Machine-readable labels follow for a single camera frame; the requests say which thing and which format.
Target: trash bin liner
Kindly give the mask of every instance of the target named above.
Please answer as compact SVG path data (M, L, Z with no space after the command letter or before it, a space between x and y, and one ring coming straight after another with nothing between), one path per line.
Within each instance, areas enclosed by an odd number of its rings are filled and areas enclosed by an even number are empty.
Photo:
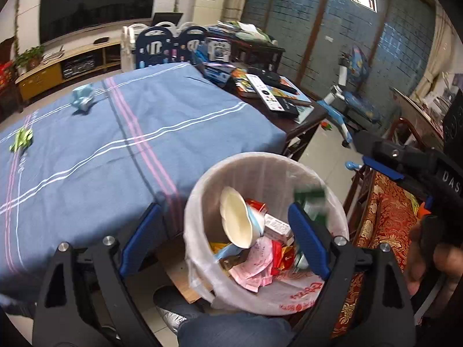
M244 198L265 202L271 215L287 222L294 190L314 184L324 184L314 171L276 154L237 154L209 169L194 186L185 208L183 237L190 287L213 308L286 315L313 306L324 284L319 276L289 270L274 277L272 284L260 287L258 293L252 293L222 270L209 242L228 241L219 210L225 186L236 189ZM326 190L327 227L333 236L348 239L343 207L333 192Z

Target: white remote control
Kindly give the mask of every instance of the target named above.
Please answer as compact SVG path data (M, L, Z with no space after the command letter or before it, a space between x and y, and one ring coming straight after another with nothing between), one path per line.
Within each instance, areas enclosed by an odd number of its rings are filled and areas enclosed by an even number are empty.
M284 112L285 109L282 107L280 102L276 100L268 87L258 76L254 74L246 74L246 77L248 78L249 82L251 82L252 87L254 87L254 90L256 90L269 110L275 112Z

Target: tile floor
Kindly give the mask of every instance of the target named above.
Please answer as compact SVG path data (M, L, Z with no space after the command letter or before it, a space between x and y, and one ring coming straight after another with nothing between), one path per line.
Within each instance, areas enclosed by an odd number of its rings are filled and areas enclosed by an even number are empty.
M23 113L31 113L37 108L41 108L63 95L70 93L73 88L81 84L101 80L118 73L120 73L120 71L113 71L66 87L26 107ZM20 114L15 113L0 123L0 131L16 122L20 116ZM331 131L324 131L320 127L317 129L309 146L300 158L300 163L305 164L317 172L342 203L347 196L351 184L351 177L353 176L352 172L345 168L344 162L347 160L360 162L361 155L354 150L344 148L341 145L343 140L341 133L333 124L332 126L333 129ZM127 281L127 288L147 325L161 344L164 347L175 347L178 346L177 338L166 327L152 303L153 292L160 286L168 283L170 283L170 280L163 272L163 269L159 264L155 264L129 278ZM93 295L93 303L98 313L100 323L102 325L110 323L111 321L106 307L104 306L101 293L97 292ZM10 319L18 330L30 341L32 339L32 320L17 316L12 316Z

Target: jeans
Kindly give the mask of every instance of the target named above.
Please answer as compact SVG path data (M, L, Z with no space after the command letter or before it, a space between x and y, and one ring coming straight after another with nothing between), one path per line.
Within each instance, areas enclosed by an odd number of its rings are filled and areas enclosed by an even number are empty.
M177 339L179 347L286 347L293 336L283 318L236 313L184 321Z

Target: potted plant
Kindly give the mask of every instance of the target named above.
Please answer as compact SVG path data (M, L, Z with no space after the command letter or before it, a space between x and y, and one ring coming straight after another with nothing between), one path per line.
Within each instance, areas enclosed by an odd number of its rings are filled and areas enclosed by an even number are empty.
M24 53L20 54L14 61L17 67L26 68L30 71L37 67L42 61L43 46L37 46L28 49Z

